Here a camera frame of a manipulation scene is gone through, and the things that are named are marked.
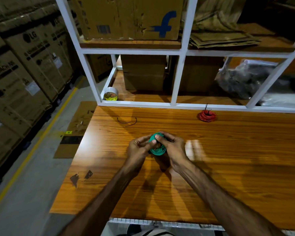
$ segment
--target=red wire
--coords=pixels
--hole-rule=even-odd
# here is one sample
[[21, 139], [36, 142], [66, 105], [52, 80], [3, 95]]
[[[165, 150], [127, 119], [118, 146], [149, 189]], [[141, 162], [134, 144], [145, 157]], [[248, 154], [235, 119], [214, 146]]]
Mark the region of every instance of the red wire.
[[198, 113], [197, 118], [203, 122], [212, 122], [216, 119], [216, 113], [208, 110], [202, 110]]

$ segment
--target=barcode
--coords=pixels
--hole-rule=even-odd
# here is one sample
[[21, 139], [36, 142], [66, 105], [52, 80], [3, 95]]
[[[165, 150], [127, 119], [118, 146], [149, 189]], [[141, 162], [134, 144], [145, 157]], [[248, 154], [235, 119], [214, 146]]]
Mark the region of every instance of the barcode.
[[97, 25], [97, 31], [100, 34], [110, 34], [110, 27], [109, 25]]

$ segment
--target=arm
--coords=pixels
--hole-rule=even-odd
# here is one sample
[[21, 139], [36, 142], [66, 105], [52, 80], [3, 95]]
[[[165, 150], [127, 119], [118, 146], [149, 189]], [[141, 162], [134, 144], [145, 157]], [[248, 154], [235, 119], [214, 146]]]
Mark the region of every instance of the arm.
[[183, 139], [161, 132], [156, 136], [167, 149], [173, 169], [209, 206], [229, 235], [284, 235], [276, 226], [243, 202], [232, 197], [186, 156]]
[[148, 151], [156, 140], [151, 135], [134, 139], [127, 149], [128, 158], [103, 190], [62, 230], [59, 236], [100, 236], [122, 193], [141, 170]]

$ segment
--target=cardboard box with blue logo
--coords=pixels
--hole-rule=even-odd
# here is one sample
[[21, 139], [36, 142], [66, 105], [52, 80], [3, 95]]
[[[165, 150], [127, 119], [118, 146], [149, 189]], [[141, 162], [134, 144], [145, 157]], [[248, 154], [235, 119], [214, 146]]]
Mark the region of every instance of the cardboard box with blue logo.
[[73, 0], [86, 40], [177, 40], [184, 0]]

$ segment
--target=green wire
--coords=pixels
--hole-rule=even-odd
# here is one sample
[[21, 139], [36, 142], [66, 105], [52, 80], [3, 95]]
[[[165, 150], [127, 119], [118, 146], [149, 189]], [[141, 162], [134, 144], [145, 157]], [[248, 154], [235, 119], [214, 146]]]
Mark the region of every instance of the green wire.
[[[155, 135], [160, 135], [161, 137], [164, 137], [163, 134], [161, 134], [160, 132], [157, 132], [157, 133], [155, 133], [155, 134], [153, 134], [153, 135], [151, 136], [149, 142], [151, 142], [152, 140], [155, 139]], [[156, 156], [161, 156], [161, 155], [163, 155], [163, 154], [166, 152], [166, 148], [165, 148], [165, 146], [164, 146], [163, 144], [161, 144], [160, 148], [157, 148], [157, 149], [151, 149], [150, 152], [151, 152], [152, 154], [156, 155]]]

